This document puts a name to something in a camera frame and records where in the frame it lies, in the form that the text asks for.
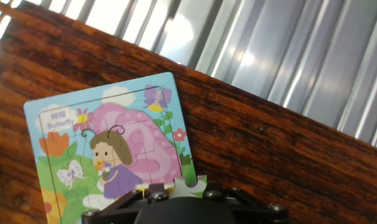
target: corrugated metal sheet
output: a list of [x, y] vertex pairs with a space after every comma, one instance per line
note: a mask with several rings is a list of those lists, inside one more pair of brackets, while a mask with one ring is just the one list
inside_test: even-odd
[[377, 147], [377, 0], [32, 0]]

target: orange flower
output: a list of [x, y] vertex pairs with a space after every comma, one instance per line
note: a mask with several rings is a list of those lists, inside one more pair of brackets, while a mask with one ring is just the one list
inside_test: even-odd
[[104, 162], [103, 161], [97, 161], [97, 163], [95, 165], [95, 170], [99, 171], [99, 170], [101, 170], [101, 168], [103, 168], [103, 166], [104, 166]]
[[63, 216], [67, 201], [63, 194], [55, 194], [53, 191], [42, 189], [45, 212], [49, 224], [58, 224], [60, 216]]
[[39, 139], [39, 144], [46, 155], [61, 156], [70, 145], [70, 139], [67, 133], [60, 136], [59, 133], [54, 132], [48, 133], [46, 139]]

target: wooden table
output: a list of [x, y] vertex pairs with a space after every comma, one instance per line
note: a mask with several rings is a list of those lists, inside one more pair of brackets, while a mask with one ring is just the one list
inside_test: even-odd
[[26, 101], [170, 71], [198, 174], [288, 207], [292, 223], [377, 223], [377, 149], [25, 2], [0, 43], [0, 223], [46, 223]]

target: black mechanical part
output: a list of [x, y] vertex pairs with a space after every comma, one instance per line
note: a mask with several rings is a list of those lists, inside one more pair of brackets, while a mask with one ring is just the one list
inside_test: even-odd
[[151, 184], [143, 192], [133, 190], [103, 211], [82, 214], [84, 224], [244, 224], [289, 223], [288, 209], [266, 205], [242, 189], [208, 183], [203, 199], [180, 197], [168, 199], [164, 184]]

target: jigsaw puzzle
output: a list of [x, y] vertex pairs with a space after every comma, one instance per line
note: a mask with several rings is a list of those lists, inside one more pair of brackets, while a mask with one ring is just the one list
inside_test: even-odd
[[[24, 111], [51, 224], [80, 222], [149, 184], [197, 182], [171, 73], [30, 101]], [[188, 194], [200, 195], [203, 182]]]

